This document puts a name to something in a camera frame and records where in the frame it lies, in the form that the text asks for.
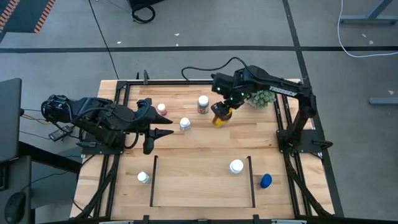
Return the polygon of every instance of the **concrete floor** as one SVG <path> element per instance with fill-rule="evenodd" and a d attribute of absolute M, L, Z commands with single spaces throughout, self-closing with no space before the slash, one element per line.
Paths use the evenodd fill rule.
<path fill-rule="evenodd" d="M 110 0 L 125 9 L 125 0 Z M 345 14 L 364 14 L 377 0 L 345 1 Z M 340 1 L 289 0 L 301 46 L 338 46 L 336 22 Z M 110 47 L 202 45 L 293 46 L 282 1 L 279 0 L 167 0 L 156 4 L 157 17 L 137 24 L 131 16 L 105 0 L 93 1 L 98 22 Z M 386 14 L 396 15 L 394 1 Z M 344 25 L 345 45 L 398 45 L 397 26 Z M 7 33 L 0 48 L 104 47 L 87 0 L 57 0 L 39 34 Z M 370 54 L 374 52 L 355 52 Z M 308 75 L 318 100 L 318 110 L 330 149 L 331 162 L 346 217 L 398 220 L 397 108 L 370 106 L 370 96 L 398 94 L 398 56 L 351 58 L 344 52 L 304 52 Z M 180 78 L 184 66 L 217 67 L 238 56 L 248 64 L 284 78 L 301 78 L 294 52 L 194 51 L 114 52 L 122 79 L 133 79 L 146 69 L 150 78 Z M 240 68 L 232 63 L 222 72 Z M 0 54 L 1 80 L 22 78 L 22 107 L 38 109 L 51 94 L 70 98 L 96 96 L 101 80 L 115 79 L 108 53 Z M 190 78 L 208 78 L 190 72 Z M 21 130 L 46 136 L 54 131 L 22 120 Z M 53 143 L 21 134 L 21 139 L 42 149 L 79 155 L 74 139 Z M 54 170 L 34 166 L 33 179 Z M 34 186 L 37 222 L 66 220 L 72 206 L 76 177 L 52 177 Z M 54 192 L 53 198 L 44 196 Z M 42 207 L 44 202 L 62 200 Z"/>

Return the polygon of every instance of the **wooden table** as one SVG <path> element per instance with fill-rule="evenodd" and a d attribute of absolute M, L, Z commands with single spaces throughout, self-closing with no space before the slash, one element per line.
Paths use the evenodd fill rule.
<path fill-rule="evenodd" d="M 113 100 L 116 82 L 102 81 L 98 97 Z M 261 219 L 293 218 L 284 159 L 278 150 L 275 134 L 278 126 L 274 106 L 256 110 L 247 104 L 242 105 L 233 112 L 229 123 L 218 129 L 211 123 L 211 111 L 208 114 L 197 112 L 197 100 L 201 95 L 208 96 L 210 104 L 222 100 L 220 95 L 211 92 L 209 85 L 131 87 L 128 107 L 136 109 L 136 101 L 143 98 L 152 98 L 155 107 L 164 103 L 168 111 L 165 117 L 174 123 L 152 125 L 152 128 L 172 129 L 175 132 L 156 140 L 151 155 L 142 153 L 142 137 L 134 149 L 126 149 L 119 162 L 111 219 L 142 220 L 143 215 L 149 215 L 151 220 L 231 220 L 252 219 L 254 214 Z M 289 98 L 289 104 L 294 119 L 298 102 Z M 190 119 L 190 130 L 180 131 L 182 117 Z M 284 113 L 282 119 L 286 127 Z M 312 128 L 310 121 L 306 128 Z M 132 143 L 134 136 L 127 136 L 126 145 Z M 157 171 L 153 207 L 150 207 L 151 185 L 139 182 L 137 174 L 144 171 L 152 175 L 155 155 L 158 156 Z M 251 156 L 254 184 L 265 173 L 273 178 L 267 189 L 254 186 L 255 208 L 251 207 L 247 156 Z M 244 161 L 244 170 L 237 176 L 228 173 L 228 165 L 234 159 Z M 102 161 L 103 156 L 95 156 L 81 169 L 75 194 L 75 202 L 81 207 L 89 202 L 98 188 Z M 301 154 L 301 161 L 308 189 L 325 210 L 333 213 L 321 160 L 311 154 Z M 296 191 L 300 213 L 304 214 L 297 186 Z M 105 192 L 101 215 L 105 214 L 107 197 Z M 73 206 L 71 217 L 78 213 L 80 211 Z"/>

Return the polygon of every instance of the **blue cap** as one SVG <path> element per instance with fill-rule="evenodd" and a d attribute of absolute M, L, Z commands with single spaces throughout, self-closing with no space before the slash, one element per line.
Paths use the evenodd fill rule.
<path fill-rule="evenodd" d="M 261 188 L 266 189 L 272 183 L 272 177 L 269 174 L 265 174 L 262 176 L 261 180 L 259 181 L 259 185 Z"/>

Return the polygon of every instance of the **artificial plant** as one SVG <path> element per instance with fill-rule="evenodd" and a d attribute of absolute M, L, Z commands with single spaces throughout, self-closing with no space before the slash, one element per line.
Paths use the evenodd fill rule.
<path fill-rule="evenodd" d="M 268 106 L 268 103 L 273 103 L 275 100 L 275 93 L 268 90 L 260 90 L 256 93 L 250 93 L 248 103 L 254 108 L 263 109 Z"/>

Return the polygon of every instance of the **white cable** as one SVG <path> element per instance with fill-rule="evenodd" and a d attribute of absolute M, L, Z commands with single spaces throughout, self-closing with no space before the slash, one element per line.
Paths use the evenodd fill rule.
<path fill-rule="evenodd" d="M 346 52 L 347 55 L 354 57 L 354 58 L 365 58 L 365 57 L 375 57 L 375 56 L 390 56 L 390 55 L 398 54 L 398 52 L 389 53 L 389 54 L 372 54 L 372 55 L 352 55 L 352 54 L 348 53 L 347 50 L 343 47 L 343 44 L 341 43 L 341 39 L 340 39 L 340 20 L 341 20 L 341 15 L 343 13 L 343 4 L 344 4 L 344 0 L 341 0 L 341 11 L 340 11 L 340 16 L 338 17 L 338 21 L 337 21 L 337 37 L 338 37 L 338 42 L 340 43 L 341 48 L 344 50 L 344 52 Z"/>

